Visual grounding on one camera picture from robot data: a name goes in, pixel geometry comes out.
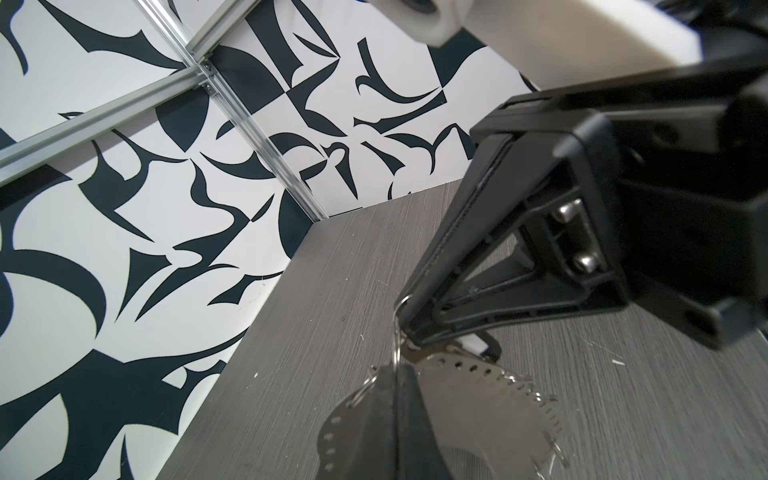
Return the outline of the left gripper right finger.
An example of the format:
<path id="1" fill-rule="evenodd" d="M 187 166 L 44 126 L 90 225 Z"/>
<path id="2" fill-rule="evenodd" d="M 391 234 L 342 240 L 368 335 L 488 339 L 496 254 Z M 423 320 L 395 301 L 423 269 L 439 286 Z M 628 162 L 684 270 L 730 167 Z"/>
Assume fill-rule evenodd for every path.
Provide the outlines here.
<path id="1" fill-rule="evenodd" d="M 430 422 L 413 367 L 396 370 L 396 479 L 452 479 Z"/>

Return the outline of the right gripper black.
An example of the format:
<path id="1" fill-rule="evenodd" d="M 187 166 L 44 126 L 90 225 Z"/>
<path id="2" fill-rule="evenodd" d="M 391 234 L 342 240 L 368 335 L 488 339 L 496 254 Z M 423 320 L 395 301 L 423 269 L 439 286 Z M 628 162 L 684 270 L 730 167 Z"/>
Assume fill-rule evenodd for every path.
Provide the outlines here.
<path id="1" fill-rule="evenodd" d="M 719 59 L 513 97 L 516 142 L 467 216 L 477 243 L 425 346 L 636 303 L 719 350 L 767 319 L 767 63 Z"/>

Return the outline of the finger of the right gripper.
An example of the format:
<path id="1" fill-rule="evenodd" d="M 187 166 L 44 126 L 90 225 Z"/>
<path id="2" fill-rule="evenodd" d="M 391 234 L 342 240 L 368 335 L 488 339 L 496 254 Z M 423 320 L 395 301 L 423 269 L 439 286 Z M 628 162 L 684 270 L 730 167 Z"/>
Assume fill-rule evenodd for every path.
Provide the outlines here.
<path id="1" fill-rule="evenodd" d="M 483 140 L 451 201 L 438 230 L 416 269 L 401 292 L 402 305 L 397 308 L 400 327 L 417 327 L 422 316 L 430 316 L 433 303 L 444 296 L 455 280 L 454 271 L 477 241 L 461 228 L 500 160 L 516 142 L 511 133 L 492 134 Z"/>

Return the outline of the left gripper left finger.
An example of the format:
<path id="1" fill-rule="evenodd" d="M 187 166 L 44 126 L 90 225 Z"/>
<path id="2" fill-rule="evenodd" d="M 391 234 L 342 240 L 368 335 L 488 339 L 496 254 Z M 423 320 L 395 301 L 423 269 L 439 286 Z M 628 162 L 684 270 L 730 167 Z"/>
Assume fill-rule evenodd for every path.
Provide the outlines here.
<path id="1" fill-rule="evenodd" d="M 362 386 L 326 419 L 328 479 L 395 479 L 396 382 L 392 365 L 369 371 Z"/>

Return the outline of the perforated metal ring plate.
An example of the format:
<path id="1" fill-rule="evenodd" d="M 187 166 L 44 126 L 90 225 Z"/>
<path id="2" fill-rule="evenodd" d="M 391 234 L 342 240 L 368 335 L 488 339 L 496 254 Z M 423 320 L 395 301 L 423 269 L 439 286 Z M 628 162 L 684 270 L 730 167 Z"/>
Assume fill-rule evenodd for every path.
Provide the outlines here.
<path id="1" fill-rule="evenodd" d="M 565 423 L 556 399 L 533 381 L 492 363 L 434 353 L 414 368 L 436 441 L 482 459 L 495 479 L 548 479 L 569 464 L 559 445 Z M 326 420 L 317 439 L 316 476 L 326 477 Z"/>

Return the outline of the black key tag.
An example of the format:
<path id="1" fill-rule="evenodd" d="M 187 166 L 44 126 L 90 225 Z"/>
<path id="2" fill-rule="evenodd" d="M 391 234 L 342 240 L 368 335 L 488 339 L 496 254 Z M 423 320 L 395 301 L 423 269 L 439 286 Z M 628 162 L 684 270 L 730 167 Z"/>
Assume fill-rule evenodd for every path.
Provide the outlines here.
<path id="1" fill-rule="evenodd" d="M 458 338 L 461 347 L 478 358 L 489 363 L 497 363 L 502 355 L 498 340 L 487 331 L 480 331 Z"/>

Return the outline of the horizontal aluminium frame bar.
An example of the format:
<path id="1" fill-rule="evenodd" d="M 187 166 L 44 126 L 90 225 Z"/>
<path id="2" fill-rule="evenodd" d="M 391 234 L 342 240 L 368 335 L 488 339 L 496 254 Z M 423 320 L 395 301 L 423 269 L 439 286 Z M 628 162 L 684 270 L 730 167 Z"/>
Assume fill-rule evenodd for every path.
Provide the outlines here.
<path id="1" fill-rule="evenodd" d="M 63 152 L 198 87 L 202 82 L 203 74 L 197 68 L 185 68 L 2 149 L 1 184 L 15 181 Z"/>

